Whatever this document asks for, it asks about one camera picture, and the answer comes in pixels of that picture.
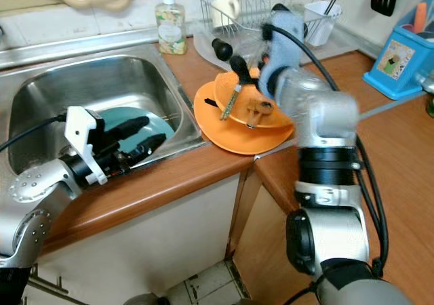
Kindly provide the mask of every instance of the sticker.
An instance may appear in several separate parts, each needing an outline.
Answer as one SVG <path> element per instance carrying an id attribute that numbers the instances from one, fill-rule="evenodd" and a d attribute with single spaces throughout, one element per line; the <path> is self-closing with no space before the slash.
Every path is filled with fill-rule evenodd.
<path id="1" fill-rule="evenodd" d="M 398 80 L 413 55 L 414 50 L 412 48 L 391 40 L 380 63 L 378 63 L 377 69 Z"/>

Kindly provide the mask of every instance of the blue box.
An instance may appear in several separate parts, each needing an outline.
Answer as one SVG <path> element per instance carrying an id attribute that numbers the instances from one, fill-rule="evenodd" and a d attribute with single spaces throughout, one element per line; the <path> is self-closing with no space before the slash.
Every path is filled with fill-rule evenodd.
<path id="1" fill-rule="evenodd" d="M 429 10 L 433 0 L 424 1 Z M 393 100 L 422 90 L 416 75 L 434 69 L 434 42 L 401 27 L 413 24 L 415 13 L 416 8 L 397 23 L 371 71 L 363 75 L 366 83 Z"/>

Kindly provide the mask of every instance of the sink basin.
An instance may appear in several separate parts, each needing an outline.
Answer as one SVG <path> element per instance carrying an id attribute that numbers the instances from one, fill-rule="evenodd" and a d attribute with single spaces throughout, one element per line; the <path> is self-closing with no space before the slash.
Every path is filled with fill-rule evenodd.
<path id="1" fill-rule="evenodd" d="M 1 117 L 1 141 L 64 113 L 68 106 L 81 105 L 96 112 L 119 106 L 142 108 L 172 127 L 172 139 L 135 167 L 203 144 L 191 102 L 152 45 L 12 71 L 0 75 L 0 82 L 0 90 L 6 93 L 0 93 L 0 114 L 6 114 Z M 19 174 L 61 156 L 67 146 L 64 123 L 53 123 L 9 147 L 8 157 L 1 155 L 0 163 Z"/>

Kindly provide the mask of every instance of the white cup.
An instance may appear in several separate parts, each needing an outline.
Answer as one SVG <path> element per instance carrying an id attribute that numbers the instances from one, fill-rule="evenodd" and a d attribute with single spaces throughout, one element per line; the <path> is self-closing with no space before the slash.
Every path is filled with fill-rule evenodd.
<path id="1" fill-rule="evenodd" d="M 233 24 L 232 19 L 237 19 L 241 11 L 238 0 L 214 0 L 211 2 L 211 6 L 212 26 L 214 28 Z"/>

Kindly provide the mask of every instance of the dish rack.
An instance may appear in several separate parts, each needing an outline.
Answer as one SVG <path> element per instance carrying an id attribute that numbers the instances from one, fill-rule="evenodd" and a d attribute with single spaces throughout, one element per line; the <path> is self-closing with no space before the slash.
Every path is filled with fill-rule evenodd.
<path id="1" fill-rule="evenodd" d="M 230 39 L 236 37 L 238 32 L 242 30 L 260 32 L 261 25 L 270 18 L 271 9 L 277 3 L 282 3 L 292 12 L 304 16 L 305 4 L 322 0 L 238 0 L 241 11 L 236 19 L 231 18 L 217 7 L 214 7 L 212 1 L 214 0 L 200 0 L 203 23 L 213 35 Z M 213 10 L 220 13 L 223 26 L 213 28 Z M 321 27 L 321 22 L 329 22 L 335 19 L 337 19 L 336 15 L 318 15 L 318 17 L 311 17 L 309 21 L 304 22 L 308 30 L 305 40 L 308 41 L 309 38 L 315 34 L 316 30 Z"/>

